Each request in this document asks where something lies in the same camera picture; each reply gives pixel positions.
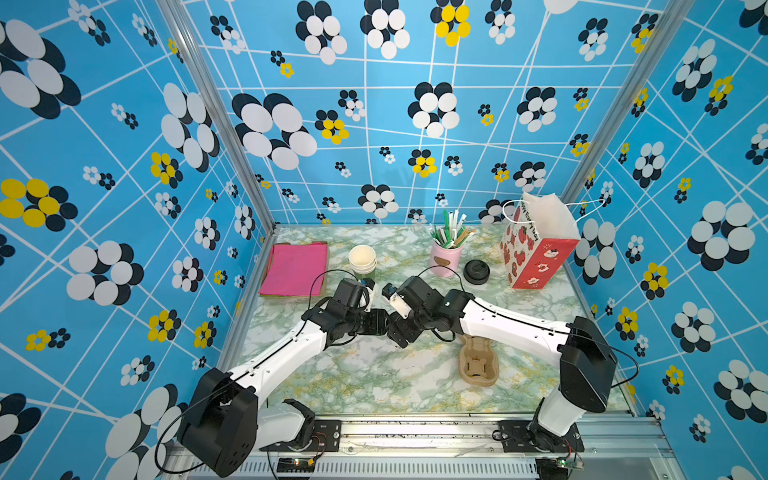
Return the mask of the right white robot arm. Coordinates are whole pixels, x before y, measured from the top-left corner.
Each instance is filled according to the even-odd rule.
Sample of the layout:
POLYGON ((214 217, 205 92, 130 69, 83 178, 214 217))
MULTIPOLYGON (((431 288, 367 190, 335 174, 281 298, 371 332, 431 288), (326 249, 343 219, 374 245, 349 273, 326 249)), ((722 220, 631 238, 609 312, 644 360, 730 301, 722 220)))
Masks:
POLYGON ((418 276, 382 288, 395 310, 388 337, 405 348, 424 331, 481 337, 533 355, 559 369, 557 386, 540 402, 536 432, 563 437, 585 413, 603 413, 618 359, 595 321, 546 320, 493 305, 463 289, 446 294, 418 276))

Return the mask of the black cup lid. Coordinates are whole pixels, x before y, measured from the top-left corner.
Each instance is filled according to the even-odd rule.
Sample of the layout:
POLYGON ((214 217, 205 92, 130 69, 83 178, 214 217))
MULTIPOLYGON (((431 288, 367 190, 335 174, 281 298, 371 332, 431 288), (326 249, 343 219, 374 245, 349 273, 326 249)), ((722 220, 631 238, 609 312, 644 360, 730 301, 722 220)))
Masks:
POLYGON ((405 349, 411 343, 413 330, 408 322, 399 313, 392 312, 387 317, 387 337, 392 340, 399 348, 405 349))

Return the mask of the red paper gift bag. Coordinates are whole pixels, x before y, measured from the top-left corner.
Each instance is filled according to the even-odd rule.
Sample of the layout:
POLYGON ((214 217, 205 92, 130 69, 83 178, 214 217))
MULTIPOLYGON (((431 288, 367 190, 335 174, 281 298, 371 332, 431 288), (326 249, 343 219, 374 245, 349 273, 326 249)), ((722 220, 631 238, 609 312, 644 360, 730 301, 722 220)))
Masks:
POLYGON ((522 195, 502 207, 506 221, 500 248, 506 276, 515 289, 541 289, 580 241, 568 206, 555 194, 522 195))

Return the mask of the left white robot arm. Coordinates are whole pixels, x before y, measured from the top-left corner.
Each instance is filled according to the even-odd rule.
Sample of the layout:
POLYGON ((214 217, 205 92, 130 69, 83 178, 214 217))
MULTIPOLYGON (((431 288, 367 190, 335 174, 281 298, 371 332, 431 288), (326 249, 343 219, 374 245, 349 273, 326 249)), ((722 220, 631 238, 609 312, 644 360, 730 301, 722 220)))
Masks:
POLYGON ((219 477, 233 474, 254 450, 275 444, 304 448, 315 442, 315 413, 286 399, 273 405, 271 393, 303 364, 331 346, 358 335, 382 336, 388 313, 372 305, 370 278, 342 280, 331 297, 306 310, 300 322, 266 351, 199 380, 176 438, 219 477))

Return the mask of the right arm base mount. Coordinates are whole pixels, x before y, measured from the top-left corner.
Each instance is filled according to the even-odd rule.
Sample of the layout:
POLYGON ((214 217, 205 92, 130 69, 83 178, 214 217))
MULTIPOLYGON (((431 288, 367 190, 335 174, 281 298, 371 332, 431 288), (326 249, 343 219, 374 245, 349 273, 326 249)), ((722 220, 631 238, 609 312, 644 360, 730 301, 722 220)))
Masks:
POLYGON ((558 437, 529 420, 503 420, 491 434, 500 442, 505 453, 573 454, 584 451, 584 443, 577 426, 558 437))

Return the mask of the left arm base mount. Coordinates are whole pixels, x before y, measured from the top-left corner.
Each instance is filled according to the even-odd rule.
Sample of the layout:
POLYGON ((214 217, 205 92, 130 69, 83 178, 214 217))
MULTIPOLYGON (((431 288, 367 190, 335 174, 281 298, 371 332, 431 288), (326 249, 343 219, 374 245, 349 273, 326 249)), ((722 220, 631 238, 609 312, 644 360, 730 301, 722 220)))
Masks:
POLYGON ((302 426, 297 436, 259 448, 262 452, 327 453, 338 452, 342 422, 336 419, 316 419, 302 426))

